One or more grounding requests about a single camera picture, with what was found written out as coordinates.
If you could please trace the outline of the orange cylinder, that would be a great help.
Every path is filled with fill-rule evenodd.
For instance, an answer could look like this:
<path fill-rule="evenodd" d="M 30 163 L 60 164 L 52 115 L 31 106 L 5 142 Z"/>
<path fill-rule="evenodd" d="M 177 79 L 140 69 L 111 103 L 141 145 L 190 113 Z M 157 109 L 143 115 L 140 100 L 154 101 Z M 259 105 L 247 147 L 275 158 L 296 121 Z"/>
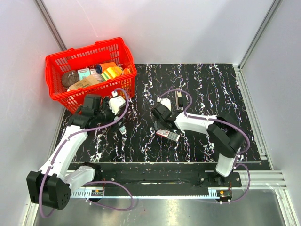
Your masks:
<path fill-rule="evenodd" d="M 115 67 L 115 66 L 117 66 L 117 64 L 115 62 L 95 64 L 95 70 L 98 74 L 101 74 L 103 71 L 105 71 L 109 67 Z"/>

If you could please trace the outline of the brown cardboard packet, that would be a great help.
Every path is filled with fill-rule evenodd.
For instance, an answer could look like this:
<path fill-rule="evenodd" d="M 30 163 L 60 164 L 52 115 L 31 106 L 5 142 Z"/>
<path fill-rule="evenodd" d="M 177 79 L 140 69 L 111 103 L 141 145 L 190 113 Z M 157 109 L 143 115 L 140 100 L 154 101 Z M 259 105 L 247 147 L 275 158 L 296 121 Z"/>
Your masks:
<path fill-rule="evenodd" d="M 93 75 L 90 75 L 90 76 L 85 77 L 82 80 L 74 83 L 67 90 L 68 91 L 78 90 L 79 88 L 86 88 L 86 87 L 89 87 L 92 85 L 96 85 L 98 83 L 99 83 L 99 81 Z"/>

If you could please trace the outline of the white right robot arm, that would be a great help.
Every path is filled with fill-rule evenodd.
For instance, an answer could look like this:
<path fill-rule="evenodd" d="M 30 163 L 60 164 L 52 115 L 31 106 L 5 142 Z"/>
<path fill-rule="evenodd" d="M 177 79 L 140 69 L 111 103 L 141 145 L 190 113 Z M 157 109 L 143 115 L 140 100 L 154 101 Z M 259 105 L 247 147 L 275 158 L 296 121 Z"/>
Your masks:
<path fill-rule="evenodd" d="M 245 142 L 243 131 L 233 124 L 230 115 L 202 116 L 185 112 L 172 113 L 162 103 L 152 108 L 156 134 L 178 141 L 180 131 L 194 131 L 209 136 L 218 152 L 214 174 L 208 176 L 210 183 L 226 186 L 230 180 L 239 152 Z"/>

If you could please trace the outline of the brown round item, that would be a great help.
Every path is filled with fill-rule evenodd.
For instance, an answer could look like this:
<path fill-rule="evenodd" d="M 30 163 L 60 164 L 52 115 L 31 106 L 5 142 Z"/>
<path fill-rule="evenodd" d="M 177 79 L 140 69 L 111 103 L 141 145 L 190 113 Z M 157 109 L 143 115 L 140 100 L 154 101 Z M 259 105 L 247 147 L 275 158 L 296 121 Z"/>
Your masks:
<path fill-rule="evenodd" d="M 79 74 L 76 70 L 67 71 L 62 75 L 62 85 L 67 89 L 79 81 Z"/>

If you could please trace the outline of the yellow green box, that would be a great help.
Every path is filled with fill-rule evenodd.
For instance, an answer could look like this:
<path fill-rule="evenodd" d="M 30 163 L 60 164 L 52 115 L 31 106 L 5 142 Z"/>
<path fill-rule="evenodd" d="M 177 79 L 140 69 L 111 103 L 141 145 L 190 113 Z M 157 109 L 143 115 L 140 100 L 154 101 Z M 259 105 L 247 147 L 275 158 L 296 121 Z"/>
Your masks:
<path fill-rule="evenodd" d="M 123 69 L 118 66 L 109 67 L 101 73 L 103 81 L 113 80 L 123 74 Z"/>

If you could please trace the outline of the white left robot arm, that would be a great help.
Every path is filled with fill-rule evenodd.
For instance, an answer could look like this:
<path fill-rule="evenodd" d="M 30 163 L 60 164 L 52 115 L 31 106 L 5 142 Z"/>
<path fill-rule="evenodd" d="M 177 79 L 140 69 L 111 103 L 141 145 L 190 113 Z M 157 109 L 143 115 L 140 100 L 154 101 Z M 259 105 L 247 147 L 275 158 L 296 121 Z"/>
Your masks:
<path fill-rule="evenodd" d="M 102 180 L 100 167 L 92 163 L 84 163 L 70 174 L 67 170 L 89 132 L 114 125 L 122 119 L 127 108 L 127 97 L 86 95 L 83 104 L 70 117 L 62 140 L 50 158 L 38 171 L 29 172 L 26 183 L 31 202 L 62 210 L 80 187 L 86 183 L 99 185 Z"/>

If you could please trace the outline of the red plastic basket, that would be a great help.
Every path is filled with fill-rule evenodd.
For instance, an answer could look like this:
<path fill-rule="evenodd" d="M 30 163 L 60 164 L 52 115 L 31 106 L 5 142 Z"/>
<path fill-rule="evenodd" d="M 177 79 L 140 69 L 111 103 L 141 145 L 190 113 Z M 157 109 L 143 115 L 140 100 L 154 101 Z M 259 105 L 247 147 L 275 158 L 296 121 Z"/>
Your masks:
<path fill-rule="evenodd" d="M 122 68 L 128 68 L 130 74 L 78 90 L 68 90 L 62 84 L 62 76 L 65 72 L 109 62 L 115 62 Z M 60 102 L 71 113 L 75 113 L 83 104 L 87 94 L 110 97 L 112 91 L 122 88 L 129 98 L 135 96 L 137 69 L 132 54 L 121 37 L 97 41 L 93 45 L 70 48 L 48 55 L 45 64 L 49 97 Z"/>

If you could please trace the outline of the staple box with tray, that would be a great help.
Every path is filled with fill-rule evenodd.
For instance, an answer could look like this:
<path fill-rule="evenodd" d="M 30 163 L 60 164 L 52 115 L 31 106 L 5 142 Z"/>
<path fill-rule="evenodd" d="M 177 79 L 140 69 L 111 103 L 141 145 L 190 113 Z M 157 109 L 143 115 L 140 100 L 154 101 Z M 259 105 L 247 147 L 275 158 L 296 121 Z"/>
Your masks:
<path fill-rule="evenodd" d="M 172 141 L 176 141 L 176 142 L 180 138 L 179 134 L 171 132 L 171 131 L 166 130 L 166 129 L 158 129 L 156 131 L 156 134 L 159 135 L 159 136 L 162 136 L 162 137 L 164 137 L 166 139 L 169 139 L 169 140 L 172 140 Z"/>

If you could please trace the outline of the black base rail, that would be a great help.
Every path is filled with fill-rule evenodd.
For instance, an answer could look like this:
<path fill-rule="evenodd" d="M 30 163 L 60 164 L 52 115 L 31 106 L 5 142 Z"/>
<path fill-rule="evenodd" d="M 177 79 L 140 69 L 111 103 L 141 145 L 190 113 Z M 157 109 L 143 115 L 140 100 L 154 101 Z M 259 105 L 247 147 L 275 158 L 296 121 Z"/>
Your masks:
<path fill-rule="evenodd" d="M 84 185 L 87 196 L 96 198 L 214 198 L 218 190 L 241 188 L 237 172 L 222 177 L 215 163 L 97 163 L 100 170 L 92 185 Z"/>

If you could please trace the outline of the teal small box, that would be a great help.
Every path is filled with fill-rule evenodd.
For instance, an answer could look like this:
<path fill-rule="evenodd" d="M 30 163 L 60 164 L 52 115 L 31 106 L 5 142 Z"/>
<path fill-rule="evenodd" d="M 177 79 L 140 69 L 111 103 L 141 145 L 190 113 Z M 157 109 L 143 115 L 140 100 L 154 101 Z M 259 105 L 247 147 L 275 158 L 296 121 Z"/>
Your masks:
<path fill-rule="evenodd" d="M 77 70 L 78 76 L 79 76 L 79 80 L 82 80 L 88 76 L 91 75 L 90 69 L 89 68 L 83 68 L 83 69 L 79 69 Z"/>

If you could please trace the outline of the dark stapler magazine part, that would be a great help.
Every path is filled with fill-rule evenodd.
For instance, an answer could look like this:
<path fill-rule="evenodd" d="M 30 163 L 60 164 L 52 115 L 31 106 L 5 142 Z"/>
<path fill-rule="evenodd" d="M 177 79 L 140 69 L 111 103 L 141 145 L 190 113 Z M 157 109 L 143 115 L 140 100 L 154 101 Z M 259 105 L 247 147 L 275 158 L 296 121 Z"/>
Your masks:
<path fill-rule="evenodd" d="M 178 111 L 183 111 L 183 97 L 179 89 L 175 91 L 176 108 Z"/>

